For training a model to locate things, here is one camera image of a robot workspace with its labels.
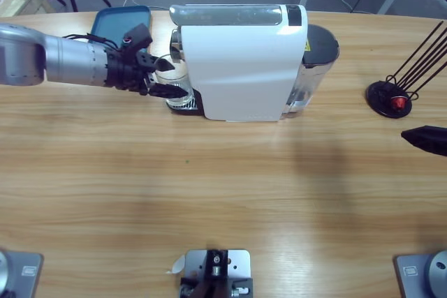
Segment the glass cup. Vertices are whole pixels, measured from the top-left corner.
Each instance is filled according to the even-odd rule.
[[[166,99],[169,106],[179,107],[186,105],[193,98],[193,89],[191,83],[189,82],[188,69],[183,61],[180,63],[173,63],[170,57],[166,59],[175,67],[174,70],[169,71],[156,71],[155,80],[160,84],[175,85],[176,87],[181,87],[183,90],[188,92],[185,97]]]

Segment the white coffee machine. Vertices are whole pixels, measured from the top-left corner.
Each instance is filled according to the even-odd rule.
[[[339,54],[299,5],[171,6],[174,62],[186,63],[191,99],[168,106],[226,121],[277,121],[308,102]]]

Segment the wood grain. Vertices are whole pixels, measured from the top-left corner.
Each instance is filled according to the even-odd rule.
[[[58,36],[95,13],[3,18]],[[400,132],[447,126],[447,79],[413,112],[375,114],[366,86],[437,23],[310,13],[341,55],[303,115],[226,123],[158,98],[44,83],[0,87],[0,244],[44,254],[37,297],[176,297],[190,248],[246,248],[257,297],[399,297],[392,257],[447,246],[447,158]],[[173,24],[153,12],[153,54]]]

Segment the wooden crate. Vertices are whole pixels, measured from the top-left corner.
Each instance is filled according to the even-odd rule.
[[[0,0],[0,17],[53,12],[48,0]]]

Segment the white paper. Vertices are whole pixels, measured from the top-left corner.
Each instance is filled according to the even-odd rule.
[[[171,271],[167,271],[167,274],[179,274],[183,271],[184,268],[184,255],[180,256],[177,261],[173,264],[173,269]]]

